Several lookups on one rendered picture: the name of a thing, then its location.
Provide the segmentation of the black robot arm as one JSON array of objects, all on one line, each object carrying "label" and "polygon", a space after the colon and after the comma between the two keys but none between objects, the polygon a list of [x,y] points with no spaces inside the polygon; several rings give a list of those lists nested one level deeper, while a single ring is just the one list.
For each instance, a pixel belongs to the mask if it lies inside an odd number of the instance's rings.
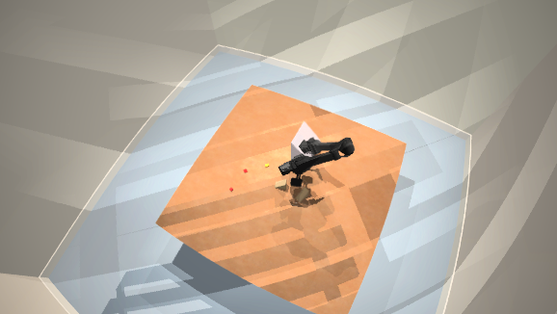
[{"label": "black robot arm", "polygon": [[[316,140],[314,137],[310,138],[307,141],[303,139],[303,141],[299,145],[299,148],[302,150],[302,154],[296,155],[289,162],[287,161],[278,166],[278,169],[283,176],[289,174],[291,171],[295,172],[295,174],[307,172],[314,166],[324,164],[333,160],[337,161],[342,157],[349,157],[356,150],[352,139],[348,137],[336,142],[321,142],[319,140]],[[309,151],[311,151],[312,154],[315,154],[316,156],[305,156],[305,154]],[[320,151],[328,152],[319,154]],[[338,151],[345,155],[340,155]]]}]

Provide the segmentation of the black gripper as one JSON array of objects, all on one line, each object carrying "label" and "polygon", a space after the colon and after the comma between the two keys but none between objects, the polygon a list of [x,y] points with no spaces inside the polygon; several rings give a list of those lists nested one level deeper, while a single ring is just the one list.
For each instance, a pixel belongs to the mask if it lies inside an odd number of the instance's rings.
[{"label": "black gripper", "polygon": [[296,178],[291,178],[291,182],[290,182],[291,186],[300,187],[300,188],[302,187],[303,179],[301,179],[301,174],[303,173],[297,174]]}]

